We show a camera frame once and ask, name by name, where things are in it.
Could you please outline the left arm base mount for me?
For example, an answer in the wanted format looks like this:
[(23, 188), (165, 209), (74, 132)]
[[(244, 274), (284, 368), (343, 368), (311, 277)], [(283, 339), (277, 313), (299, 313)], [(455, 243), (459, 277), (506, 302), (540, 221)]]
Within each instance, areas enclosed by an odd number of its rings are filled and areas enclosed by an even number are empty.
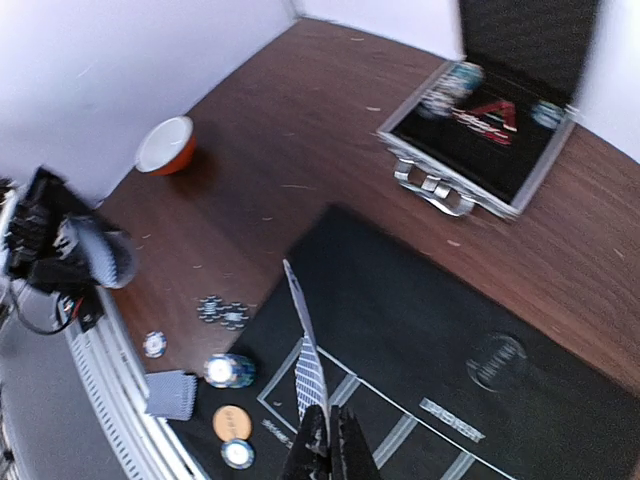
[(55, 318), (62, 330), (77, 325), (82, 333), (86, 333), (97, 325), (104, 314), (97, 288), (79, 290), (71, 296), (59, 294), (56, 299)]

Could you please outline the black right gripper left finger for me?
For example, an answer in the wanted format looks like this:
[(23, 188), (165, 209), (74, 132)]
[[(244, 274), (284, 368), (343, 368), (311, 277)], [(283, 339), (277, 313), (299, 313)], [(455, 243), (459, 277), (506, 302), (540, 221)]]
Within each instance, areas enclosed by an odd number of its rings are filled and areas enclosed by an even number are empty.
[(319, 480), (330, 477), (330, 453), (322, 408), (309, 406), (287, 456), (280, 479)]

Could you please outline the grey playing card deck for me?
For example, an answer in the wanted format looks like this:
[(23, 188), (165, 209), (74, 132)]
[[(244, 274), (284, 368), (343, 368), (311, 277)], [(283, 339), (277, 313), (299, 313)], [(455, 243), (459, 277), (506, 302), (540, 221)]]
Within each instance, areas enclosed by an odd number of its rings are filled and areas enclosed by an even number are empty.
[(130, 236), (95, 218), (72, 217), (70, 223), (91, 278), (110, 289), (121, 289), (129, 284), (138, 266)]

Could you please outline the dealt cards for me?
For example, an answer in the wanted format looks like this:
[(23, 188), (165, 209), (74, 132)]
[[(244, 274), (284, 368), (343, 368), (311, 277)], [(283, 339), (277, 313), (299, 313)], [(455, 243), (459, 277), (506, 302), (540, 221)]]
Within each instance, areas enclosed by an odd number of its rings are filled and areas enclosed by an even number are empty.
[(191, 419), (197, 393), (198, 379), (182, 370), (149, 373), (146, 413), (169, 420)]

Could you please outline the small chip stack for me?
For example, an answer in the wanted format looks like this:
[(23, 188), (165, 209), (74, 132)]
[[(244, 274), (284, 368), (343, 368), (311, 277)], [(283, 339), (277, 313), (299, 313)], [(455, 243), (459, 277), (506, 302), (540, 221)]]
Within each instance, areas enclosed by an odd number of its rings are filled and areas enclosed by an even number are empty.
[(240, 389), (253, 384), (256, 366), (246, 356), (238, 354), (212, 355), (204, 364), (206, 382), (219, 389)]

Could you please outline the orange big blind button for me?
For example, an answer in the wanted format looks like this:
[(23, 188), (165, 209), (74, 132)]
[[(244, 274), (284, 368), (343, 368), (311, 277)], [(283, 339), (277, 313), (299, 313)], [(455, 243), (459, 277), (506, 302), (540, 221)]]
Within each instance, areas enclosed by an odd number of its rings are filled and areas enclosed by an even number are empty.
[(218, 408), (212, 416), (212, 427), (222, 442), (235, 439), (246, 441), (253, 430), (249, 414), (235, 405), (224, 405)]

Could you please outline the blue green fifty chip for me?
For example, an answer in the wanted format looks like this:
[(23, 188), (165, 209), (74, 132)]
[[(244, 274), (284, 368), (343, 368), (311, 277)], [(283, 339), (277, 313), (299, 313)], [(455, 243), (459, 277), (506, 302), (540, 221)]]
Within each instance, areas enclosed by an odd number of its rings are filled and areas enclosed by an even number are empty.
[(255, 452), (246, 440), (234, 438), (222, 444), (221, 457), (230, 468), (246, 470), (253, 465)]

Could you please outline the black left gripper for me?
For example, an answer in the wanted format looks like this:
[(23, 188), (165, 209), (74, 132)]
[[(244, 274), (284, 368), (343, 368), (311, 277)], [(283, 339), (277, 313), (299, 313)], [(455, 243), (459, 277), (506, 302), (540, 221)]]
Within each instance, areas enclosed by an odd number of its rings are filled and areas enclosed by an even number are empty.
[(16, 196), (3, 230), (5, 274), (38, 290), (99, 285), (77, 246), (72, 217), (95, 218), (122, 230), (79, 198), (63, 178), (38, 168), (26, 191)]

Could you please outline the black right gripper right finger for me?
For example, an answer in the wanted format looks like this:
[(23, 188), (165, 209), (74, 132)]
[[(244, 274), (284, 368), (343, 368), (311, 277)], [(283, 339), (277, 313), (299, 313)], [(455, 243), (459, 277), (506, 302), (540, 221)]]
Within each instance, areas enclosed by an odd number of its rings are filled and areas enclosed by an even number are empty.
[(380, 480), (360, 423), (349, 407), (331, 409), (330, 459), (333, 479)]

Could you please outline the playing card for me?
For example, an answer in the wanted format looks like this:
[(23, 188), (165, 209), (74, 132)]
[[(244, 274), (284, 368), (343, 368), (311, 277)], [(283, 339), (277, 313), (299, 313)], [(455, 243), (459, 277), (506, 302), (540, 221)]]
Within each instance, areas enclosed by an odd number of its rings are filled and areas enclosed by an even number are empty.
[(319, 406), (325, 417), (328, 418), (327, 385), (304, 292), (286, 259), (283, 260), (283, 267), (303, 330), (300, 352), (294, 369), (299, 419), (303, 420), (306, 410), (311, 406)]

